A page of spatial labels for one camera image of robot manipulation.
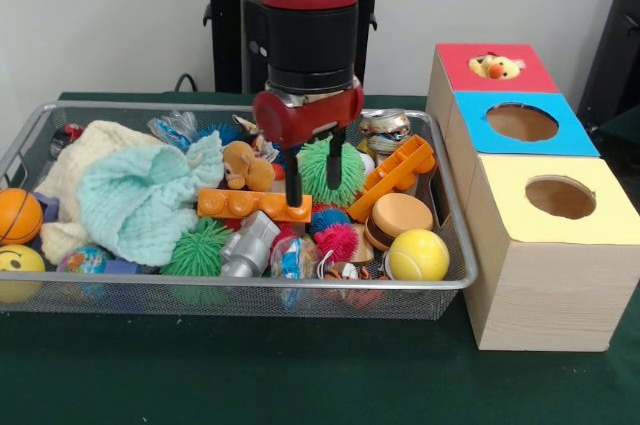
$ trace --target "yellow smiley ball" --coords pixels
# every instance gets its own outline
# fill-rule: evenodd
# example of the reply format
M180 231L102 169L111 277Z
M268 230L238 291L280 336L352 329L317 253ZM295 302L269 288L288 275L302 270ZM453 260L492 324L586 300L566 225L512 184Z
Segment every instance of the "yellow smiley ball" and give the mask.
M429 230L401 233L389 249L389 265L395 280L442 280L449 269L449 250Z
M6 272L44 272L44 260L29 247L8 245L0 247L0 273ZM20 303L34 296L42 282L23 282L0 280L0 302Z

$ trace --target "smiley face ball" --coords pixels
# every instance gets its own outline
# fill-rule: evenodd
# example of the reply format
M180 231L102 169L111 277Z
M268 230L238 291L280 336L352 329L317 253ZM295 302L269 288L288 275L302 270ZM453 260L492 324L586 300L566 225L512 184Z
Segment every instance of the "smiley face ball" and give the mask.
M0 248L0 273L44 271L44 260L35 250L24 245ZM24 302L34 296L41 286L42 282L0 280L0 302Z
M27 243L38 234L43 214L40 202L20 188L0 191L0 244Z

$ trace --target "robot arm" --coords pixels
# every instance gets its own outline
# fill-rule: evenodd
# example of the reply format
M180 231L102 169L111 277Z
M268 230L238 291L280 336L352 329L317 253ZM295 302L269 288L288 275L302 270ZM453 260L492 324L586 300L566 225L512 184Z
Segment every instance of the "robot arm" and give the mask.
M341 182L344 129L360 115L364 94L354 63L358 0L261 0L268 37L269 81L253 112L268 140L282 144L287 201L299 206L302 187L292 147L333 132L328 186Z

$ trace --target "orange toy piece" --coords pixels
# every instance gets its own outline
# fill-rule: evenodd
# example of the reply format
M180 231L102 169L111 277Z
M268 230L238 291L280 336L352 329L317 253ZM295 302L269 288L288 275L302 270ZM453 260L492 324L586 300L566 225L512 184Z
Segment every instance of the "orange toy piece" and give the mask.
M40 231L42 220L40 202L29 192L20 188L0 192L0 244L31 241Z
M413 135L380 164L364 182L364 192L347 209L354 220L364 223L373 204L394 188L407 190L417 180L417 174L427 173L436 166L433 148L424 138Z
M244 218L263 210L274 222L311 222L311 195L302 196L298 208L287 206L284 193L247 192L203 188L198 196L198 216Z

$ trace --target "toy hamburger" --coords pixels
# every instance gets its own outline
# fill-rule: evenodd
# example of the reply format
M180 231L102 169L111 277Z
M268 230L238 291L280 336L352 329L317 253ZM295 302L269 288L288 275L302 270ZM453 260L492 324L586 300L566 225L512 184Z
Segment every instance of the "toy hamburger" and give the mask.
M389 250L402 232L433 228L433 215L424 203L404 193L389 193L373 206L365 224L365 236L375 248Z

